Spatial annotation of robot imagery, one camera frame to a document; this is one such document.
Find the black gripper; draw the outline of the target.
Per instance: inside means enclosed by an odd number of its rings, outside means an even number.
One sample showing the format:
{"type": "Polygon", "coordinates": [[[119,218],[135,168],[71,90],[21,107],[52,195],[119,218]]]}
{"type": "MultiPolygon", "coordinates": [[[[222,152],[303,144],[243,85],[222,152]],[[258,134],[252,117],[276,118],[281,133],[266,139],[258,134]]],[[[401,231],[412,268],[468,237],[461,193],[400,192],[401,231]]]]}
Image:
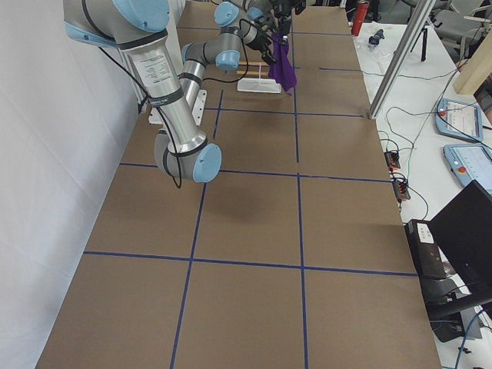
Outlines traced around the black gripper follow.
{"type": "Polygon", "coordinates": [[[268,65],[275,65],[278,60],[274,57],[272,51],[269,48],[270,41],[272,43],[277,42],[277,38],[274,33],[267,31],[267,36],[256,34],[254,40],[251,42],[251,49],[261,53],[261,59],[263,62],[267,63],[268,65]]]}
{"type": "Polygon", "coordinates": [[[306,9],[305,0],[274,0],[273,10],[275,18],[275,32],[282,31],[282,40],[288,41],[288,35],[291,31],[291,13],[301,14],[306,9]]]}

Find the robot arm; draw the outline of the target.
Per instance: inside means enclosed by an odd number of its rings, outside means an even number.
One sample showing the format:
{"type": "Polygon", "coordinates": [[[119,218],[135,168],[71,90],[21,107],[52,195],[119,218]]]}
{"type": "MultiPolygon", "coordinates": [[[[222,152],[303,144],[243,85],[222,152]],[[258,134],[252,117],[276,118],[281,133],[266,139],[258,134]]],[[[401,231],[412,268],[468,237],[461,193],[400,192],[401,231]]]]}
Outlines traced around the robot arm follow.
{"type": "Polygon", "coordinates": [[[129,61],[126,73],[141,89],[163,124],[155,139],[155,161],[177,187],[184,179],[212,181],[221,168],[221,149],[197,126],[193,109],[209,65],[238,69],[248,48],[268,65],[288,44],[293,15],[304,1],[223,1],[214,10],[217,38],[193,42],[181,52],[183,69],[175,71],[166,48],[171,10],[166,1],[65,1],[69,38],[99,48],[116,48],[129,61]]]}
{"type": "Polygon", "coordinates": [[[268,65],[276,64],[268,35],[277,28],[273,9],[269,1],[220,2],[214,10],[214,22],[220,28],[218,37],[183,47],[184,66],[178,78],[200,84],[209,65],[222,71],[235,71],[247,47],[260,52],[262,61],[268,65]]]}

